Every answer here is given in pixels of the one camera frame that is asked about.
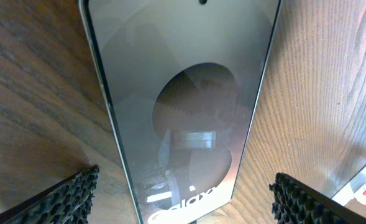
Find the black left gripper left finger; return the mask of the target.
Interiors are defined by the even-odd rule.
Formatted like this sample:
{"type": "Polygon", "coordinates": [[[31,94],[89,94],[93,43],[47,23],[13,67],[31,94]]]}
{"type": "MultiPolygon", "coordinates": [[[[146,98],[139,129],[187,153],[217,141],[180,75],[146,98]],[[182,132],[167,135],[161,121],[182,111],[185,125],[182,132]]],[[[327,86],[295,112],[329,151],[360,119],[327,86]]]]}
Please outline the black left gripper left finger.
{"type": "Polygon", "coordinates": [[[88,223],[98,175],[97,165],[77,172],[0,213],[0,223],[88,223]]]}

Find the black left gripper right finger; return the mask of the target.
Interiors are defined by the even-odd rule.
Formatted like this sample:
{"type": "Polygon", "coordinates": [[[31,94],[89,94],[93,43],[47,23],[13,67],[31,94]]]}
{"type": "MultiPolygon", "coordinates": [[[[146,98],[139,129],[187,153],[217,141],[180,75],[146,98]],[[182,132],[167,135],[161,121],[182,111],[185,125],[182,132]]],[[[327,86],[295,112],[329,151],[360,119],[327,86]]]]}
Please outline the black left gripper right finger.
{"type": "Polygon", "coordinates": [[[269,185],[272,214],[278,224],[366,224],[366,218],[294,177],[279,172],[269,185]]]}

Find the Galaxy S25 Ultra smartphone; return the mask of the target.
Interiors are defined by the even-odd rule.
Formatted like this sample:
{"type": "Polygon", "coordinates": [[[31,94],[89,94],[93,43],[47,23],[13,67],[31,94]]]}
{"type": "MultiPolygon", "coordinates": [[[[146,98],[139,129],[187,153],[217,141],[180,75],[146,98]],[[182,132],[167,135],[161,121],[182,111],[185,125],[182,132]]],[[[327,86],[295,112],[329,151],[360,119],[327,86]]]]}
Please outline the Galaxy S25 Ultra smartphone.
{"type": "Polygon", "coordinates": [[[229,203],[281,1],[78,5],[138,221],[229,203]]]}

